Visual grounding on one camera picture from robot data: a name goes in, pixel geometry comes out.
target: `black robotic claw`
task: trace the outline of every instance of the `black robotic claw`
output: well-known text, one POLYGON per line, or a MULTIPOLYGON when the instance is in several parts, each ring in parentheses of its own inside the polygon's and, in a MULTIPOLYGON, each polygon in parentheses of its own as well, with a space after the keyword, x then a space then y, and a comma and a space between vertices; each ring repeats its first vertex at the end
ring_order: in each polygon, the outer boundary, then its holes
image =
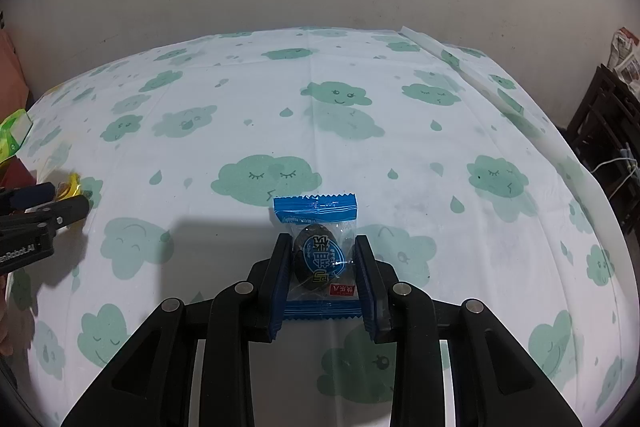
MULTIPOLYGON (((214 299, 166 299, 103 369, 62 427, 186 427, 197 341, 206 339, 200 425, 253 427, 248 342, 270 343, 282 324, 292 238, 214 299)), ((440 339, 448 341, 456 425, 580 426, 553 384, 481 302, 433 301, 399 282, 356 238, 356 283, 375 343, 397 343, 391 427, 444 427, 440 339)))

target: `green package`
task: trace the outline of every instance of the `green package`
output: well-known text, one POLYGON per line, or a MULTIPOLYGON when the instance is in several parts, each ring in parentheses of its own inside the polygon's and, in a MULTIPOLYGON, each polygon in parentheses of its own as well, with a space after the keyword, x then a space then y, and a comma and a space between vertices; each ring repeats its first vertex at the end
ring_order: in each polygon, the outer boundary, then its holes
POLYGON ((18 109, 0 124, 0 162, 18 152, 33 122, 24 109, 18 109))

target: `white cable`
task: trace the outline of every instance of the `white cable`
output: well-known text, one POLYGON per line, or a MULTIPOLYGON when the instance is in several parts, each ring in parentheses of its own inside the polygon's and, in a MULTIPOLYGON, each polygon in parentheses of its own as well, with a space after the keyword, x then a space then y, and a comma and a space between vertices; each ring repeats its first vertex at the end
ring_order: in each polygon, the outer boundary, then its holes
POLYGON ((636 171, 637 171, 637 170, 638 170, 638 162, 636 162, 636 166, 635 166, 635 167, 634 167, 634 169, 629 173, 629 175, 628 175, 624 180, 622 180, 622 183, 621 183, 620 185, 618 185, 618 187, 616 188, 616 190, 614 190, 614 191, 613 191, 613 194, 612 194, 612 195, 610 195, 610 196, 609 196, 609 198, 607 198, 609 201, 611 201, 611 198, 612 198, 613 196, 615 196, 615 195, 616 195, 616 192, 618 192, 618 190, 620 190, 620 188, 622 188, 622 185, 624 185, 624 184, 626 183, 626 181, 627 181, 631 176, 633 176, 633 175, 636 173, 636 171))
POLYGON ((617 161, 620 161, 620 160, 626 160, 628 162, 635 162, 636 163, 636 168, 638 168, 638 160, 636 160, 635 158, 626 158, 625 156, 620 156, 620 158, 613 158, 612 160, 607 160, 606 162, 602 162, 596 168, 594 168, 593 171, 591 171, 591 174, 593 174, 595 171, 597 171, 603 165, 606 165, 608 163, 617 162, 617 161))

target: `screw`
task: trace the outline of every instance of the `screw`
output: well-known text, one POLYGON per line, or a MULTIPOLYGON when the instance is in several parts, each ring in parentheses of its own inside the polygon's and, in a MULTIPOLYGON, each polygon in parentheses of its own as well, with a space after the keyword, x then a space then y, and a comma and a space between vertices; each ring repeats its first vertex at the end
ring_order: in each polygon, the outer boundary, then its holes
POLYGON ((180 307, 180 301, 178 299, 171 297, 162 301, 160 305, 163 312, 175 312, 180 307))
POLYGON ((254 285, 249 281, 242 281, 236 284, 234 290, 236 290, 236 293, 239 293, 240 295, 247 295, 247 293, 254 291, 254 285))
POLYGON ((477 301, 475 299, 469 299, 466 302, 465 306, 466 306, 466 309, 472 313, 480 313, 482 310, 484 310, 484 304, 482 304, 482 302, 477 301))
POLYGON ((409 293, 411 293, 411 286, 406 282, 397 282, 394 284, 393 291, 398 295, 409 295, 409 293))

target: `blue label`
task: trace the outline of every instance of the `blue label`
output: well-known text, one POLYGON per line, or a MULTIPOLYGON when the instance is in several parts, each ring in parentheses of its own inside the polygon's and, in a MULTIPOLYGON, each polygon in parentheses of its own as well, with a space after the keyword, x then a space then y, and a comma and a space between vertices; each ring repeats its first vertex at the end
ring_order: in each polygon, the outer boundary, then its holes
POLYGON ((306 267, 313 272, 314 282, 328 282, 344 270, 344 254, 326 235, 309 237, 302 247, 306 267))

